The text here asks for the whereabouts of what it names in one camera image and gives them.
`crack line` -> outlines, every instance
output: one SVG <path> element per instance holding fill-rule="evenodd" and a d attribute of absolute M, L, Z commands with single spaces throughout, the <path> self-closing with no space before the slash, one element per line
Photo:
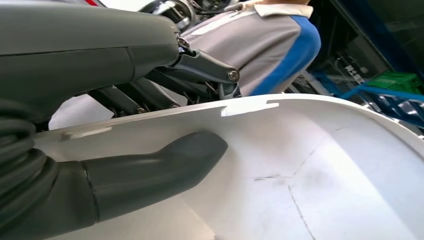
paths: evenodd
<path fill-rule="evenodd" d="M 299 216 L 300 216 L 300 218 L 302 219 L 303 224 L 305 225 L 305 227 L 306 227 L 307 231 L 309 232 L 310 237 L 312 238 L 312 240 L 317 240 L 317 239 L 315 238 L 315 236 L 312 234 L 311 229 L 309 229 L 309 226 L 308 226 L 308 224 L 307 224 L 307 223 L 306 223 L 306 221 L 305 221 L 305 218 L 304 218 L 304 216 L 303 216 L 303 214 L 302 214 L 302 212 L 301 212 L 301 208 L 299 207 L 298 203 L 297 203 L 297 202 L 296 202 L 296 200 L 295 200 L 295 196 L 293 195 L 292 187 L 290 187 L 290 185 L 288 186 L 288 191 L 290 192 L 291 199 L 293 200 L 293 203 L 294 203 L 294 205 L 296 206 L 297 212 L 299 213 Z"/>

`blue sleeve stripe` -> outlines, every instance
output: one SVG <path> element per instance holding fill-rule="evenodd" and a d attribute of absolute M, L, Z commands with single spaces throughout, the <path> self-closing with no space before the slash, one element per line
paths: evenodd
<path fill-rule="evenodd" d="M 250 94 L 264 95 L 272 92 L 291 76 L 300 72 L 320 51 L 320 35 L 308 18 L 291 16 L 300 26 L 300 34 L 281 63 Z"/>

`white collar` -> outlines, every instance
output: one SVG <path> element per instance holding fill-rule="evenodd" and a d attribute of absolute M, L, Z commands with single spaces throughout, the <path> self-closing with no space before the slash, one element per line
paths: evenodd
<path fill-rule="evenodd" d="M 262 18 L 270 15 L 290 15 L 310 18 L 314 11 L 314 8 L 311 6 L 291 3 L 255 4 L 253 7 Z"/>

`scratch mark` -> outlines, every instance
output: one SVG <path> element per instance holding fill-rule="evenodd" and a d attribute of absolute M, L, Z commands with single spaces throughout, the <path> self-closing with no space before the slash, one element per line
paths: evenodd
<path fill-rule="evenodd" d="M 340 131 L 340 130 L 342 130 L 342 129 L 348 129 L 348 128 L 350 128 L 351 126 L 344 126 L 344 127 L 340 127 L 340 128 L 337 128 L 334 132 L 337 132 L 337 131 Z"/>
<path fill-rule="evenodd" d="M 304 218 L 304 216 L 303 216 L 303 214 L 301 212 L 301 208 L 299 207 L 298 203 L 296 202 L 295 196 L 293 196 L 292 187 L 290 187 L 290 185 L 288 186 L 288 191 L 290 192 L 291 199 L 293 200 L 293 203 L 296 206 L 297 212 L 299 213 L 299 216 L 302 219 L 303 224 L 305 225 L 307 231 L 309 232 L 310 237 L 312 238 L 312 240 L 317 240 L 315 238 L 315 236 L 312 234 L 311 229 L 309 228 L 308 224 L 305 221 L 305 218 Z"/>
<path fill-rule="evenodd" d="M 309 160 L 309 158 L 315 153 L 315 151 L 319 147 L 321 147 L 321 145 L 324 143 L 325 140 L 327 140 L 327 136 L 322 138 L 322 140 L 319 142 L 319 144 L 309 153 L 307 158 L 302 161 L 302 163 L 299 165 L 299 167 L 297 167 L 296 171 L 294 171 L 294 173 L 293 173 L 293 176 L 291 176 L 292 178 L 294 178 L 296 176 L 296 174 L 298 174 L 298 172 L 301 170 L 301 168 L 305 165 L 306 161 Z"/>
<path fill-rule="evenodd" d="M 262 181 L 266 179 L 290 179 L 291 176 L 259 176 L 259 177 L 249 177 L 250 179 L 253 179 L 253 181 Z"/>

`white plastic panel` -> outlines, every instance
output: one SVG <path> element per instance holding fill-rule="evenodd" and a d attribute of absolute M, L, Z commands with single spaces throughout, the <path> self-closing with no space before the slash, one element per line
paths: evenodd
<path fill-rule="evenodd" d="M 154 152 L 198 130 L 217 133 L 229 149 L 180 197 L 217 240 L 424 239 L 424 143 L 336 98 L 276 94 L 186 106 L 41 133 L 37 146 L 58 161 L 84 160 Z"/>

